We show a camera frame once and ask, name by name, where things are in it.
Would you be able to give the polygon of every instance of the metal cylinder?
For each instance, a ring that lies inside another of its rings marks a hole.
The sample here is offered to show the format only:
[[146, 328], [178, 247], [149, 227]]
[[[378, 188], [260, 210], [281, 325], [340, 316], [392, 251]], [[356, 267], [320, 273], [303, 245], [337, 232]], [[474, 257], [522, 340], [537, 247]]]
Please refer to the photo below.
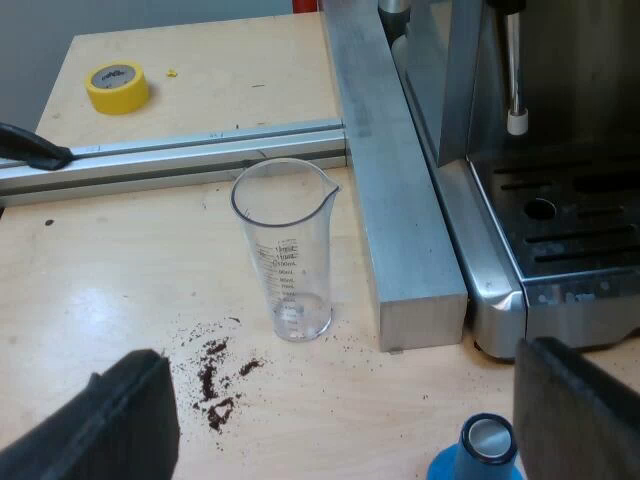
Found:
[[510, 480], [516, 441], [507, 420], [480, 413], [462, 427], [454, 464], [454, 480]]
[[411, 0], [378, 0], [378, 13], [389, 45], [403, 35], [411, 13]]

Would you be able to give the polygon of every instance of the blue object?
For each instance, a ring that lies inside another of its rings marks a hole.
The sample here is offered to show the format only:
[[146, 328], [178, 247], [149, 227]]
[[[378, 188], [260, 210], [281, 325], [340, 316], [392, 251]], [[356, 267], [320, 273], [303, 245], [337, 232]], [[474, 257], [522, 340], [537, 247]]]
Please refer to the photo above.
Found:
[[427, 480], [522, 480], [514, 463], [518, 453], [511, 424], [481, 413], [462, 427], [460, 441], [429, 465]]

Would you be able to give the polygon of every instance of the graduated measuring markings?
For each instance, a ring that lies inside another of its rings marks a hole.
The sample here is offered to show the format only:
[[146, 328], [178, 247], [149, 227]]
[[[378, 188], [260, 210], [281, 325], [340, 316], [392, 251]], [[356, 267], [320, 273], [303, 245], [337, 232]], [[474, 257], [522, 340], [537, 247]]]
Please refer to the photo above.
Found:
[[298, 241], [280, 240], [275, 247], [256, 244], [269, 305], [277, 317], [285, 322], [292, 336], [301, 335], [294, 269], [297, 268]]

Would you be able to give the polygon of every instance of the wooden tabletop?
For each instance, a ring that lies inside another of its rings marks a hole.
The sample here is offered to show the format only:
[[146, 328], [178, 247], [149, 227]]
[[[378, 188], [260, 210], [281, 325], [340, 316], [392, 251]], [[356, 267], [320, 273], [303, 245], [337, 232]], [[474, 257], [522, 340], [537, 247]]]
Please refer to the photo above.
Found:
[[[58, 120], [45, 112], [40, 128]], [[513, 366], [477, 351], [468, 335], [460, 345], [379, 351], [353, 179], [347, 169], [328, 173], [343, 187], [331, 224], [334, 319], [304, 344], [272, 332], [229, 183], [7, 209], [0, 448], [91, 372], [139, 348], [171, 360], [182, 432], [176, 479], [424, 478], [470, 415], [510, 418]], [[213, 378], [219, 396], [203, 402], [205, 343], [226, 338]], [[638, 389], [639, 346], [589, 357]], [[242, 376], [253, 359], [262, 366]], [[227, 397], [235, 407], [218, 432], [201, 408]]]
[[[151, 99], [136, 112], [104, 115], [84, 80], [118, 61], [142, 66]], [[335, 118], [332, 82], [318, 13], [79, 35], [37, 133], [82, 146]]]

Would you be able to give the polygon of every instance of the gray wall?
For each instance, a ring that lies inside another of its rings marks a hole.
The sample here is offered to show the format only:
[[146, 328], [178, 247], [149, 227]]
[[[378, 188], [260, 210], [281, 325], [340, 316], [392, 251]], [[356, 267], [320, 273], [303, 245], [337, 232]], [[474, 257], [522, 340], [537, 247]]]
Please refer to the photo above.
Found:
[[0, 122], [35, 130], [74, 35], [285, 13], [291, 0], [0, 0]]

